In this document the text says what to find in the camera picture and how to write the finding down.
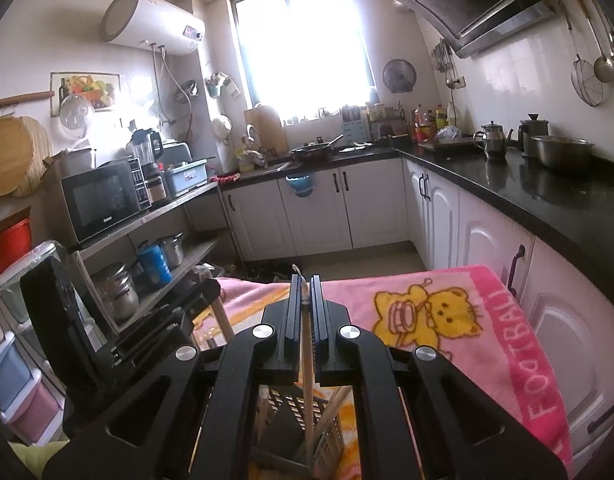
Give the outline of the yellow-green left sleeve forearm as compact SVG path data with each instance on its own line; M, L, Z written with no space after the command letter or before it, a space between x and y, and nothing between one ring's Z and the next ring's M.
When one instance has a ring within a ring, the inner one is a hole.
M46 445L24 445L10 442L8 445L34 478L41 479L46 464L62 448L68 445L68 441L52 441Z

